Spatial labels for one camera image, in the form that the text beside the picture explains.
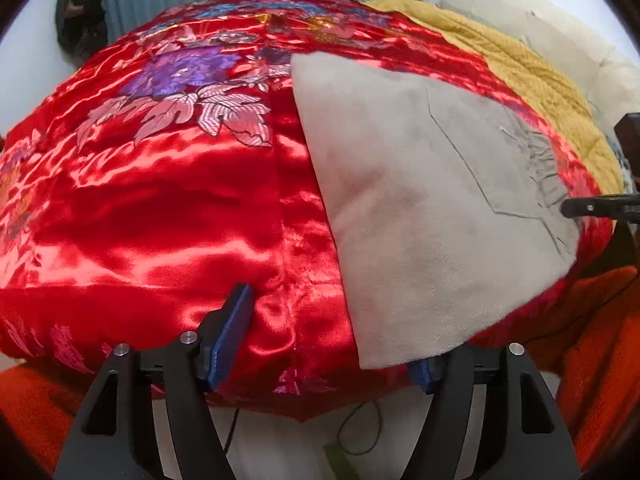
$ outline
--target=red satin quilt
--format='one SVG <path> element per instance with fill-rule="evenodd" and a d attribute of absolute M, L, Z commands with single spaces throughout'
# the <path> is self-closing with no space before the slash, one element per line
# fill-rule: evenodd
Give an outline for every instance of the red satin quilt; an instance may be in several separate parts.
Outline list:
<path fill-rule="evenodd" d="M 573 196 L 598 188 L 568 145 L 488 69 L 402 14 L 345 0 L 176 7 L 98 53 L 9 132 L 0 159 L 0 351 L 89 373 L 119 342 L 167 343 L 257 291 L 214 402 L 307 418 L 406 384 L 362 371 L 332 234 L 293 99 L 294 52 L 443 79 L 552 139 Z M 578 264 L 606 244 L 584 223 Z M 572 279 L 478 336 L 508 341 Z"/>

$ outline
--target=white floor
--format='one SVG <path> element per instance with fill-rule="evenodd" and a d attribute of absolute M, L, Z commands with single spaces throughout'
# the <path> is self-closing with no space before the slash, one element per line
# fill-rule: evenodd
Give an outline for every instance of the white floor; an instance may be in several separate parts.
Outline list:
<path fill-rule="evenodd" d="M 0 354 L 0 372 L 15 365 L 15 359 L 11 359 L 4 354 Z"/>
<path fill-rule="evenodd" d="M 559 378 L 543 373 L 551 392 L 558 390 Z M 482 429 L 485 386 L 476 386 L 471 406 L 465 445 L 456 480 L 471 475 Z M 416 386 L 380 400 L 383 430 L 378 445 L 365 456 L 349 460 L 363 480 L 399 479 L 414 450 L 431 397 Z M 289 418 L 242 410 L 228 458 L 238 480 L 334 480 L 322 446 L 335 441 L 335 433 L 352 406 L 318 416 L 300 424 Z M 220 440 L 228 434 L 234 410 L 211 410 Z M 163 400 L 154 402 L 156 431 L 164 473 L 180 479 L 171 443 Z M 377 430 L 377 416 L 366 406 L 351 419 L 343 433 L 349 449 L 366 449 Z"/>

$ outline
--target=black cable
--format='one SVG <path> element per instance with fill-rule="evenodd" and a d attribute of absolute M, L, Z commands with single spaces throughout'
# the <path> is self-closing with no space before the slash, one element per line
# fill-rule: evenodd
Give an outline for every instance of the black cable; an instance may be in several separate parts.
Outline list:
<path fill-rule="evenodd" d="M 364 451 L 353 452 L 353 451 L 348 450 L 344 446 L 344 444 L 342 443 L 342 432 L 344 431 L 345 426 L 353 418 L 353 416 L 356 413 L 358 413 L 360 411 L 360 409 L 362 407 L 366 406 L 367 404 L 368 404 L 368 402 L 363 402 L 362 404 L 359 404 L 353 410 L 351 410 L 351 413 L 349 413 L 349 415 L 347 415 L 346 418 L 343 420 L 342 424 L 340 425 L 340 428 L 338 428 L 337 434 L 335 435 L 336 444 L 338 445 L 340 450 L 343 453 L 346 453 L 347 455 L 351 455 L 351 456 L 366 455 L 367 453 L 371 452 L 373 450 L 373 448 L 376 447 L 376 445 L 378 444 L 378 442 L 380 440 L 380 435 L 382 434 L 382 409 L 380 408 L 380 405 L 378 404 L 378 402 L 376 400 L 374 400 L 372 402 L 372 404 L 375 406 L 376 414 L 378 415 L 378 434 L 376 435 L 376 439 L 373 441 L 373 444 L 371 444 L 371 446 L 368 449 L 364 450 Z"/>
<path fill-rule="evenodd" d="M 549 332 L 546 334 L 542 334 L 542 335 L 537 335 L 534 337 L 530 337 L 529 339 L 527 339 L 523 345 L 526 345 L 528 343 L 531 343 L 532 341 L 537 341 L 538 339 L 546 339 L 547 337 L 553 337 L 555 335 L 559 335 L 562 332 L 564 332 L 565 330 L 570 329 L 575 323 L 577 323 L 578 321 L 580 321 L 581 319 L 590 316 L 591 314 L 595 314 L 597 311 L 599 311 L 601 308 L 603 308 L 604 306 L 606 306 L 607 303 L 609 303 L 609 301 L 613 301 L 615 300 L 620 294 L 622 294 L 623 292 L 625 292 L 631 285 L 634 284 L 634 282 L 640 278 L 640 273 L 636 274 L 631 280 L 629 280 L 629 282 L 620 288 L 620 290 L 618 290 L 617 292 L 615 292 L 610 298 L 607 298 L 605 301 L 603 301 L 601 304 L 595 306 L 594 308 L 592 308 L 591 310 L 588 310 L 587 312 L 580 314 L 580 316 L 576 316 L 574 319 L 571 320 L 570 323 L 568 323 L 567 325 L 563 326 L 562 328 L 559 328 L 558 330 L 554 330 L 553 332 Z"/>
<path fill-rule="evenodd" d="M 231 421 L 231 428 L 229 429 L 229 434 L 226 436 L 225 454 L 229 452 L 229 448 L 231 447 L 231 441 L 234 439 L 234 433 L 236 432 L 236 424 L 238 423 L 238 415 L 240 415 L 240 408 L 236 408 L 236 411 L 234 412 L 234 420 Z"/>

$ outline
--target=purple flower embroidery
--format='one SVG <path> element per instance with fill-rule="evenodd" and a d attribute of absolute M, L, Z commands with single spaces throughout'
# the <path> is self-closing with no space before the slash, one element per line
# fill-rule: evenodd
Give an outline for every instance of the purple flower embroidery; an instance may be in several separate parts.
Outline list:
<path fill-rule="evenodd" d="M 258 51 L 258 55 L 264 58 L 269 65 L 284 65 L 291 63 L 291 53 L 280 48 L 265 46 Z"/>
<path fill-rule="evenodd" d="M 122 93 L 133 97 L 165 97 L 183 92 L 187 86 L 204 86 L 227 79 L 226 69 L 240 59 L 222 54 L 222 47 L 187 48 L 161 54 L 147 63 Z"/>

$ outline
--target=gray felt cloth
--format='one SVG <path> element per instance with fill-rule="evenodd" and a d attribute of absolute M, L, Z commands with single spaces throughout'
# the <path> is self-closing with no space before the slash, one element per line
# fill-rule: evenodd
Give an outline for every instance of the gray felt cloth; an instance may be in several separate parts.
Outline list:
<path fill-rule="evenodd" d="M 330 54 L 291 69 L 362 368 L 449 351 L 568 272 L 566 187 L 510 110 Z"/>

